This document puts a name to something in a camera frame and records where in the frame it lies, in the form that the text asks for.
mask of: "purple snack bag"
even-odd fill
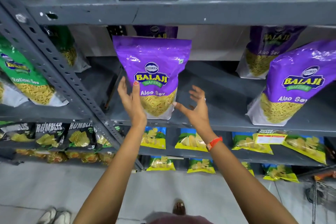
[[[129,82],[140,83],[147,118],[169,120],[191,40],[113,36],[113,44]]]
[[[317,92],[336,79],[336,40],[316,41],[275,58],[266,88],[248,106],[254,125],[284,126]]]
[[[150,36],[158,38],[177,38],[179,27],[157,25],[134,25],[137,36]]]
[[[251,26],[250,42],[236,72],[241,78],[265,79],[270,62],[286,52],[305,26]]]

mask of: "tiled floor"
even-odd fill
[[[103,172],[89,164],[0,163],[0,223],[35,224],[50,205],[70,210],[74,218]],[[260,181],[300,224],[311,223],[312,205],[303,194],[310,184]],[[247,223],[220,175],[181,171],[132,174],[117,223],[137,224],[153,212],[171,212],[176,198],[184,200],[189,215],[215,224]],[[335,211],[318,206],[316,223],[336,224]]]

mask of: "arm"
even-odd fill
[[[147,124],[146,114],[140,103],[139,90],[139,83],[135,82],[133,97],[127,95],[125,78],[121,79],[118,93],[131,118],[132,126],[113,161],[85,200],[73,224],[112,224],[117,220]]]
[[[173,105],[188,117],[197,133],[208,144],[218,136],[210,127],[204,91],[192,87],[194,90],[189,91],[190,98],[197,103],[194,110],[176,102]],[[250,174],[223,142],[218,142],[210,154],[249,224],[297,224],[287,209]]]

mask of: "person's left hand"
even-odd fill
[[[123,76],[118,85],[118,93],[128,116],[131,118],[132,126],[140,126],[145,129],[147,116],[140,102],[139,82],[134,81],[132,93],[128,95],[126,78]]]

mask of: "hand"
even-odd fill
[[[128,116],[131,118],[132,126],[140,126],[145,129],[147,116],[140,102],[139,82],[134,81],[132,93],[128,95],[126,78],[123,76],[118,85],[118,93]]]
[[[205,93],[195,85],[193,85],[192,88],[194,90],[189,91],[190,98],[197,103],[197,106],[193,110],[177,102],[174,102],[173,105],[187,116],[191,125],[193,125],[197,133],[203,138],[206,134],[212,133],[209,123],[208,107],[205,103]]]

